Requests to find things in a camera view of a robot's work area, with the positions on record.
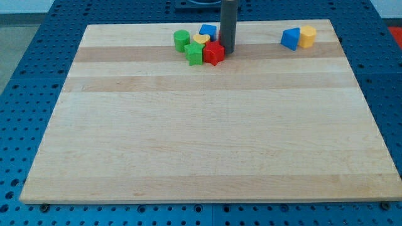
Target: wood grain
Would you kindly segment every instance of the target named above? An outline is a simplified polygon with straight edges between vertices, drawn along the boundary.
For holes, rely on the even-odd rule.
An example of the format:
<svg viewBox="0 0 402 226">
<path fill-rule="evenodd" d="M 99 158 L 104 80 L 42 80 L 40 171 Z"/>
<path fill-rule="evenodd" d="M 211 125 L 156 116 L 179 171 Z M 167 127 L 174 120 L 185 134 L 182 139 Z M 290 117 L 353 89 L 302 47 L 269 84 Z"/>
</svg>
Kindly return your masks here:
<svg viewBox="0 0 402 226">
<path fill-rule="evenodd" d="M 284 29 L 306 24 L 318 31 L 313 48 L 278 44 Z M 234 54 L 190 67 L 171 36 L 199 27 L 88 26 L 21 201 L 402 198 L 328 20 L 241 22 Z"/>
</svg>

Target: blue block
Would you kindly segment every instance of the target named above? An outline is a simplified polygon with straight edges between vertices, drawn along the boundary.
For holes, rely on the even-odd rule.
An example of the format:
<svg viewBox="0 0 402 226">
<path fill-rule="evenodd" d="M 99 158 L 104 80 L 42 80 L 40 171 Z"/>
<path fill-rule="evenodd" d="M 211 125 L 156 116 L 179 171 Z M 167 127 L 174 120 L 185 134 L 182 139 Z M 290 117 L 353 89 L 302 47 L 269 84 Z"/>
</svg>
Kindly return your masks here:
<svg viewBox="0 0 402 226">
<path fill-rule="evenodd" d="M 200 35 L 209 35 L 211 37 L 211 41 L 216 40 L 216 26 L 203 24 L 200 29 Z"/>
<path fill-rule="evenodd" d="M 292 28 L 289 30 L 284 30 L 282 34 L 281 44 L 293 51 L 296 51 L 299 38 L 300 38 L 300 28 Z"/>
</svg>

